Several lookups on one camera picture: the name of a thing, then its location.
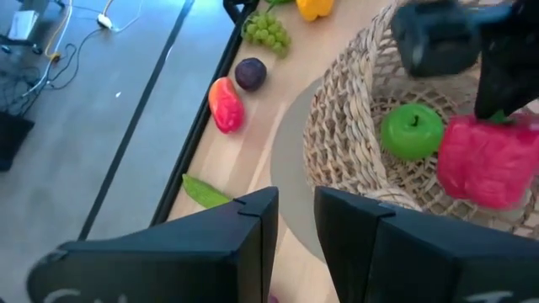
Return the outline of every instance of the wooden table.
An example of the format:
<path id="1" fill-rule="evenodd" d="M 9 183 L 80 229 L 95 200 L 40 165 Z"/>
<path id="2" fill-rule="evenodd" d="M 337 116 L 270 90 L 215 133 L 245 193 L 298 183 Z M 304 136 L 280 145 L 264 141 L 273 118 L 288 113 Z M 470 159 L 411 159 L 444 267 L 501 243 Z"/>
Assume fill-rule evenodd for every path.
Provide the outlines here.
<path id="1" fill-rule="evenodd" d="M 247 111 L 247 123 L 241 132 L 223 135 L 213 120 L 209 121 L 188 174 L 236 197 L 270 185 L 271 147 L 283 114 L 388 3 L 335 0 L 333 14 L 314 23 L 303 21 L 294 3 L 274 8 L 292 38 L 288 57 L 279 60 L 263 47 L 240 46 L 233 66 L 247 57 L 258 57 L 268 67 L 269 77 L 256 93 L 238 89 Z M 260 1 L 259 8 L 266 7 L 267 3 Z M 201 210 L 181 189 L 168 219 Z M 281 303 L 339 302 L 327 266 L 299 243 L 282 218 L 271 292 Z"/>

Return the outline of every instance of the woven basket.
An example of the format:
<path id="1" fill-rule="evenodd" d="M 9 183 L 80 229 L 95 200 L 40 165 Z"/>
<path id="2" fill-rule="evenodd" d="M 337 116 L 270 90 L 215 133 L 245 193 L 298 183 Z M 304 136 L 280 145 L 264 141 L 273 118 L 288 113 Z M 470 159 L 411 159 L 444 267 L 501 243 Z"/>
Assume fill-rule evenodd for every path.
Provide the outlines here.
<path id="1" fill-rule="evenodd" d="M 482 0 L 473 5 L 492 3 Z M 393 108 L 428 104 L 447 123 L 453 114 L 471 113 L 478 87 L 478 65 L 454 77 L 421 82 L 406 77 L 388 26 L 400 4 L 397 1 L 384 8 L 324 73 L 304 131 L 309 185 L 342 189 L 538 239 L 537 180 L 520 209 L 494 212 L 447 196 L 435 176 L 435 156 L 401 162 L 380 148 L 380 123 Z"/>

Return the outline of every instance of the table edge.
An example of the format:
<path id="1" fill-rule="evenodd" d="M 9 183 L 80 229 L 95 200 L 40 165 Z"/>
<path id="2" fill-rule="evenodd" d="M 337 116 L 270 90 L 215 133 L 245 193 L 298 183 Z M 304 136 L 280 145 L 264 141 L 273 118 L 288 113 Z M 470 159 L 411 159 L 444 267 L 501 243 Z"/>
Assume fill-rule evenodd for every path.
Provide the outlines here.
<path id="1" fill-rule="evenodd" d="M 239 12 L 237 5 L 242 4 L 243 9 Z M 210 85 L 219 77 L 225 77 L 230 72 L 232 63 L 234 62 L 239 46 L 242 44 L 242 25 L 243 21 L 258 7 L 259 0 L 248 0 L 247 2 L 238 0 L 224 0 L 223 6 L 225 7 L 228 15 L 235 23 L 234 29 L 227 42 L 227 46 L 223 51 L 221 59 L 217 64 L 216 72 L 211 79 Z M 185 138 L 184 145 L 179 153 L 178 159 L 174 164 L 173 170 L 168 178 L 167 185 L 163 191 L 163 195 L 159 200 L 155 213 L 153 215 L 150 226 L 162 224 L 168 220 L 171 209 L 173 208 L 176 197 L 182 185 L 182 174 L 187 173 L 193 157 L 195 156 L 196 149 L 200 143 L 200 139 L 204 135 L 205 127 L 210 119 L 211 112 L 208 107 L 208 92 L 210 85 L 206 90 L 205 96 L 202 99 L 202 103 L 196 113 L 193 124 L 189 129 L 189 133 Z"/>

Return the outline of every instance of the gray floor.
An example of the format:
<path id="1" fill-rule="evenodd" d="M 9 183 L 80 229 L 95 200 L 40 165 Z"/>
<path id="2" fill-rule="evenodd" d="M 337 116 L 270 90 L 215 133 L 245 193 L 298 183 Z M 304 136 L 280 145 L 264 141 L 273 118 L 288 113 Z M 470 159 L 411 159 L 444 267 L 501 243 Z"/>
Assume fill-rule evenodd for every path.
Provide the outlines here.
<path id="1" fill-rule="evenodd" d="M 0 174 L 0 297 L 7 303 L 28 301 L 24 280 L 32 263 L 81 231 L 184 1 L 146 0 L 141 18 L 129 29 L 92 38 L 75 80 L 60 91 L 44 91 L 30 110 L 35 127 L 11 171 Z M 97 10 L 105 3 L 74 0 Z M 0 2 L 1 31 L 17 5 Z M 122 26 L 138 5 L 138 0 L 115 0 L 109 16 Z M 96 29 L 96 15 L 75 8 L 62 44 L 78 45 Z M 50 5 L 46 17 L 54 28 L 61 12 Z M 148 226 L 231 31 L 221 0 L 194 2 L 89 239 Z M 1 54 L 0 68 L 21 61 L 46 64 L 45 57 L 32 54 Z M 73 68 L 57 83 L 66 81 Z"/>

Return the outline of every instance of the fruit stem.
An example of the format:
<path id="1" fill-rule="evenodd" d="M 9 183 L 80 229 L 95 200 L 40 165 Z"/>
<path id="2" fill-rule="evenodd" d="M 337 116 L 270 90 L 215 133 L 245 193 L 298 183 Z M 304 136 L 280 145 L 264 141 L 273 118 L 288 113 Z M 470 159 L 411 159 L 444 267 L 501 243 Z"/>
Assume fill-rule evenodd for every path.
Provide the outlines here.
<path id="1" fill-rule="evenodd" d="M 418 115 L 415 115 L 414 116 L 414 122 L 412 122 L 412 126 L 415 127 L 417 126 L 419 123 L 419 116 Z"/>

